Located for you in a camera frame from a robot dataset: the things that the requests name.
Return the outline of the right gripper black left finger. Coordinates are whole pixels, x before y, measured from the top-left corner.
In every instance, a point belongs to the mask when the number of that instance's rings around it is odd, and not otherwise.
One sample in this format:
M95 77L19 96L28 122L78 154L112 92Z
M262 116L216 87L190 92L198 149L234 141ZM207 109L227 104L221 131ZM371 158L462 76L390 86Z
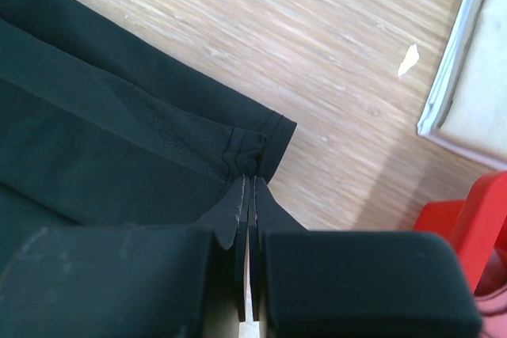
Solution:
M236 337L249 180L191 225L43 228L1 277L4 337Z

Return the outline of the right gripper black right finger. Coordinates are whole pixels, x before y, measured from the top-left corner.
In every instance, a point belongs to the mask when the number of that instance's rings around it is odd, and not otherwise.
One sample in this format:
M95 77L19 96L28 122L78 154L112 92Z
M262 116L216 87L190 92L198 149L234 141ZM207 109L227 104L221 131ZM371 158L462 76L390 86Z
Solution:
M250 181L250 289L263 337L476 337L448 243L410 231L313 231Z

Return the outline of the black t-shirt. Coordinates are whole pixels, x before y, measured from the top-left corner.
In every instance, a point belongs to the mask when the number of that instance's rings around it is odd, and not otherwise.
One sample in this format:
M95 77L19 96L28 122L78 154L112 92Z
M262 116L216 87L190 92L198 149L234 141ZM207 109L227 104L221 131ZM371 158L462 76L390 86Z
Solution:
M76 0L1 0L1 262L44 227L193 223L294 130Z

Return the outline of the red plastic bin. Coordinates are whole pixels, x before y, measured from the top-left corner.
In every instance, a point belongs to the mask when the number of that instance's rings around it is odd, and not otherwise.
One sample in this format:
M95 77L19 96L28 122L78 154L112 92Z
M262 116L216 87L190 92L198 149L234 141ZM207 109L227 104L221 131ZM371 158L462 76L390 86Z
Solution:
M427 203L413 230L454 249L476 306L481 337L506 336L506 172L479 177L465 199Z

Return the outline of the folded beige t-shirt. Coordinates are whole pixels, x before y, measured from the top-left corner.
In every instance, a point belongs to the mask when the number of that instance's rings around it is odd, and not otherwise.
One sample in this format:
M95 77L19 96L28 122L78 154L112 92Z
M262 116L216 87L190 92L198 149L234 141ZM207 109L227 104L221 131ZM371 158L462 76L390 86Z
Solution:
M506 168L506 0L461 1L417 133Z

